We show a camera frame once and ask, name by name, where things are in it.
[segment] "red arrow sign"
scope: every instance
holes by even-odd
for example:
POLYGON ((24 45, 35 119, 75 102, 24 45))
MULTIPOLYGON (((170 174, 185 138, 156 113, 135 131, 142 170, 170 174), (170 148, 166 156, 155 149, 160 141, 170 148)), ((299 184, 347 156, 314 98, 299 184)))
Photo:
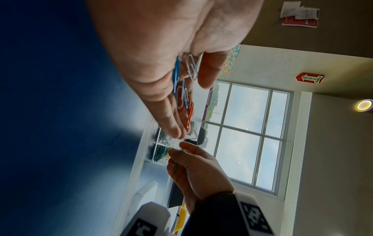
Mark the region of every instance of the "red arrow sign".
POLYGON ((310 73, 301 73, 300 75, 296 77, 298 81, 313 83, 313 84, 320 84, 323 78, 324 78, 324 75, 316 75, 316 74, 310 74, 310 73))

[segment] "black sleeve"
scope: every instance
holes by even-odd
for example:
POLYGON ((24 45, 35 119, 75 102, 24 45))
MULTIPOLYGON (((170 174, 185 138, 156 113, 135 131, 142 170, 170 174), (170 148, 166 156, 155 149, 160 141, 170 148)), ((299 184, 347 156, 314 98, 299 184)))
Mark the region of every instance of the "black sleeve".
POLYGON ((182 233, 190 235, 249 236, 233 193, 217 194, 196 203, 182 233))

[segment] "human hand holding paper clips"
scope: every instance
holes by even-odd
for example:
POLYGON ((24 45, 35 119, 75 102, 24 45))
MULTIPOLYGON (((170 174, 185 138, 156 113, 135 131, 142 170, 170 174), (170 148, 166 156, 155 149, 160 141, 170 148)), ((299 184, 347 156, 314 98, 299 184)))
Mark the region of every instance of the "human hand holding paper clips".
POLYGON ((119 73, 162 130, 179 139, 189 132, 190 109, 177 109, 172 80, 176 58, 180 59, 180 78, 191 104, 193 80, 188 79, 188 55, 197 62, 204 52, 198 83, 205 89, 212 87, 230 49, 252 28, 262 2, 86 0, 101 43, 119 73))

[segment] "window pane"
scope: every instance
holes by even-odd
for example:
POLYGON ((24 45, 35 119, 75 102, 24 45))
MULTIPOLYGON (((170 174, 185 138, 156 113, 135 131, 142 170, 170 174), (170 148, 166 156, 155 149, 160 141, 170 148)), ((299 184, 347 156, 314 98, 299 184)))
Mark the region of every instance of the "window pane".
POLYGON ((228 90, 229 84, 218 81, 215 82, 214 91, 209 106, 209 111, 207 112, 207 121, 219 124, 221 123, 225 102, 227 101, 228 90))
POLYGON ((277 154, 279 153, 280 141, 264 138, 263 151, 261 153, 258 179, 258 187, 272 190, 273 178, 277 165, 277 154))
POLYGON ((232 86, 224 124, 261 133, 268 90, 232 86))
POLYGON ((231 178, 252 183, 259 136, 223 128, 216 159, 231 178))
POLYGON ((288 95, 287 93, 273 91, 265 134, 280 138, 288 95))
POLYGON ((216 125, 205 123, 204 129, 206 130, 206 137, 205 141, 200 147, 211 155, 214 155, 216 141, 219 134, 219 127, 216 125))

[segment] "recessed light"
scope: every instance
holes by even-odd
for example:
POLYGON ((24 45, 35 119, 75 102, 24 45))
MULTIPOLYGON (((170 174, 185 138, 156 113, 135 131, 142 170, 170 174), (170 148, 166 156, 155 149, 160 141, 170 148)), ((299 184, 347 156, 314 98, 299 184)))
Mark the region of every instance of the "recessed light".
POLYGON ((371 100, 371 99, 365 99, 365 100, 360 101, 356 105, 356 109, 359 112, 366 112, 366 111, 370 110, 372 108, 372 106, 373 106, 373 100, 371 100))

